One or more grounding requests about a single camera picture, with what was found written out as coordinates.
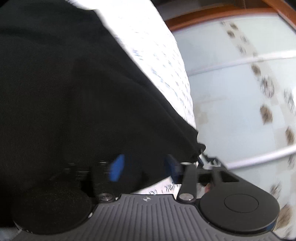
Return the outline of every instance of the white patterned fabric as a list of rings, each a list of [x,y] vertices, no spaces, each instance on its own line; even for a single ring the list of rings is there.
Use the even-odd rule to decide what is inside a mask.
[[[150,0],[70,0],[94,10],[176,112],[195,127],[190,86],[176,40]]]

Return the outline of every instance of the gray plastic base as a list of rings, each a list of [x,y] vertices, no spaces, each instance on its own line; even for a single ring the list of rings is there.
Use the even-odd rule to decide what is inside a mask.
[[[124,194],[99,204],[83,225],[55,235],[22,231],[13,241],[280,241],[273,233],[240,237],[210,226],[192,205],[172,195]]]

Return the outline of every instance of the black fabric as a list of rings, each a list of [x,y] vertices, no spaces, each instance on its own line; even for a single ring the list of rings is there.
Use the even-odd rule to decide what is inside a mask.
[[[0,196],[121,153],[137,157],[119,187],[131,192],[167,175],[164,153],[193,162],[204,147],[95,12],[10,0],[0,43]]]
[[[3,6],[8,0],[0,0],[0,7]]]

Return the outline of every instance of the wooden door frame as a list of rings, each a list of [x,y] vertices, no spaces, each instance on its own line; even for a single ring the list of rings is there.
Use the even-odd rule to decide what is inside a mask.
[[[176,31],[185,27],[199,24],[202,22],[226,18],[232,16],[249,15],[249,14],[279,14],[283,17],[294,29],[296,29],[296,11],[292,9],[283,0],[262,0],[267,7],[259,8],[239,8],[234,5],[225,5],[214,8],[203,9],[200,11],[184,14],[169,20],[165,23],[170,31]]]

